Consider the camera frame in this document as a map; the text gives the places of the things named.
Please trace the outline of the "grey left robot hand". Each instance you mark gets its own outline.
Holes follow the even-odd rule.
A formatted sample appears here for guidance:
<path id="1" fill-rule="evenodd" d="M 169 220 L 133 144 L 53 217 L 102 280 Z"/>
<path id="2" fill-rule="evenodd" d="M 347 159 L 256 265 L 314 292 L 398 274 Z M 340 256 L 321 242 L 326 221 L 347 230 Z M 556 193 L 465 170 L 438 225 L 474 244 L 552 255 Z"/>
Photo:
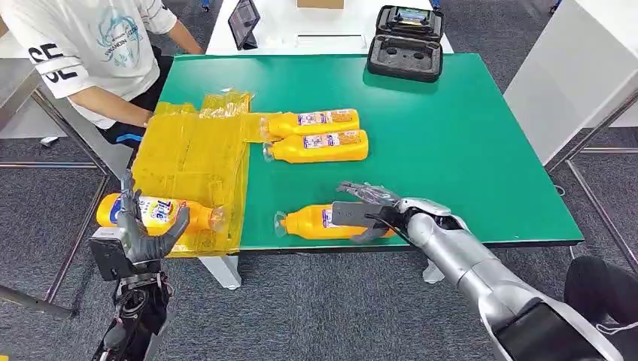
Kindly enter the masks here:
<path id="1" fill-rule="evenodd" d="M 135 179 L 130 169 L 123 174 L 120 184 L 121 208 L 117 214 L 117 226 L 125 233 L 126 258 L 133 265 L 161 261 L 190 224 L 190 208 L 185 203 L 180 205 L 173 224 L 161 235 L 150 235 L 142 222 L 138 204 L 141 190 L 134 191 Z"/>

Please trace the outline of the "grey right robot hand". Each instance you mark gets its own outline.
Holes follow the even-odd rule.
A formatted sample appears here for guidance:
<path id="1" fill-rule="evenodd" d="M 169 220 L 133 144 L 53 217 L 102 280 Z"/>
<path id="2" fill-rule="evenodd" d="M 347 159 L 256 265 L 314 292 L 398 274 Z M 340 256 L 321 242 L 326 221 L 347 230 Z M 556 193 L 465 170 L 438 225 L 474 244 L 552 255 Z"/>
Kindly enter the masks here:
<path id="1" fill-rule="evenodd" d="M 389 231 L 405 238 L 405 217 L 398 208 L 400 197 L 397 194 L 382 186 L 350 181 L 342 181 L 336 191 L 348 193 L 359 200 L 332 203 L 334 225 L 363 227 L 360 234 L 349 237 L 352 242 L 368 244 Z"/>

